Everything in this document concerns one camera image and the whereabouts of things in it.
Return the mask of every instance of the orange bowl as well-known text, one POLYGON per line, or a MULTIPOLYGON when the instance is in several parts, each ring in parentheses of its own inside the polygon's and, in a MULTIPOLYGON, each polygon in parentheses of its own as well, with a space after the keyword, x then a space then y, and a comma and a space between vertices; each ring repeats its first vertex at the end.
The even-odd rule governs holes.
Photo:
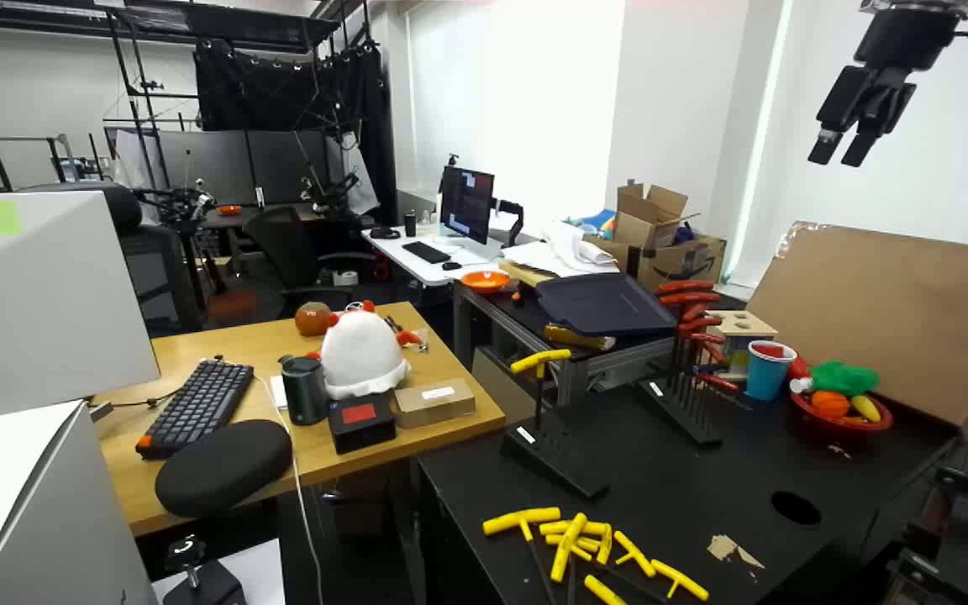
POLYGON ((460 282, 474 292, 511 292, 511 275, 507 272, 468 272, 460 282))
POLYGON ((810 395, 794 395, 789 402, 804 423, 830 437, 869 437, 869 434, 886 434, 895 429, 895 416, 880 402, 874 402, 880 409, 880 423, 869 423, 862 416, 821 416, 810 395))

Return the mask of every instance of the white box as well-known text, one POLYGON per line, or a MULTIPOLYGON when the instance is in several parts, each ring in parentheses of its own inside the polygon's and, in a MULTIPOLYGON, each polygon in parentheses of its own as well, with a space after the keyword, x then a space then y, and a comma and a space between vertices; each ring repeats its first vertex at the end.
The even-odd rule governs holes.
POLYGON ((0 416, 0 605, 156 605, 87 409, 0 416))

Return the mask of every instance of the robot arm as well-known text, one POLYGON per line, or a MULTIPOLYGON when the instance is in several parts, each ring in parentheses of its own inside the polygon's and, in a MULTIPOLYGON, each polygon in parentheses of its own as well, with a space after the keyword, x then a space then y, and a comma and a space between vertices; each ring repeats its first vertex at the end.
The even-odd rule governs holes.
POLYGON ((845 165, 861 165, 876 138, 892 134, 916 85, 955 36, 968 36, 968 0, 862 0, 874 15, 852 61, 815 110, 821 138, 810 161, 828 165, 839 138, 858 129, 845 165))

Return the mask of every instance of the black keyboard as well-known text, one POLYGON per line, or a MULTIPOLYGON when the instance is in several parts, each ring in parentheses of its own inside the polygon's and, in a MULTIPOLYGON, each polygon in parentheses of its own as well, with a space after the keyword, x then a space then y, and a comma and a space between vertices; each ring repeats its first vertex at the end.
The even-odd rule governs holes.
POLYGON ((252 368, 206 361, 192 369, 175 402, 142 434, 133 450, 145 462, 170 457, 192 441, 224 429, 252 384, 252 368))
POLYGON ((434 246, 426 246, 426 244, 406 244, 402 246, 409 255, 419 255, 419 258, 426 258, 430 267, 440 267, 440 262, 446 262, 449 255, 446 252, 437 252, 434 246))
POLYGON ((641 389, 646 389, 648 407, 665 415, 699 450, 722 445, 711 416, 697 402, 697 395, 670 389, 665 381, 646 381, 641 389))

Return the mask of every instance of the white hard hat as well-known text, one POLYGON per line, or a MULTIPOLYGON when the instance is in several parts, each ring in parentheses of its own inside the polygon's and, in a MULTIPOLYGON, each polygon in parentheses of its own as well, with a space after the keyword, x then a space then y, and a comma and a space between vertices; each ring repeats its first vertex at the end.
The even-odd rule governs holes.
POLYGON ((325 395, 335 402, 386 395, 409 374, 392 329, 375 314, 340 314, 324 338, 320 362, 325 395))

